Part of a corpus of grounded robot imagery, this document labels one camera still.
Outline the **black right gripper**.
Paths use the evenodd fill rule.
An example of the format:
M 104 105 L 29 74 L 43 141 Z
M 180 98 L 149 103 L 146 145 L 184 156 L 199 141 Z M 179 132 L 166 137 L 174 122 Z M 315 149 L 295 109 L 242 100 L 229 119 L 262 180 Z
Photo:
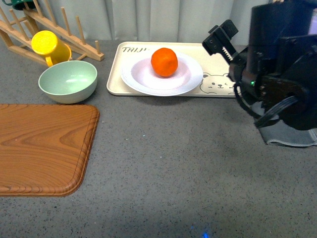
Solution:
M 266 113 L 296 115 L 306 112 L 310 108 L 308 87 L 298 79 L 269 74 L 266 69 L 257 74 L 248 72 L 248 48 L 238 53 L 230 42 L 237 33 L 234 23 L 225 20 L 209 31 L 202 46 L 210 56 L 221 54 L 229 63 L 228 77 L 235 83 L 234 93 L 240 107 L 253 117 L 259 114 L 252 111 L 250 105 L 258 101 L 262 102 Z

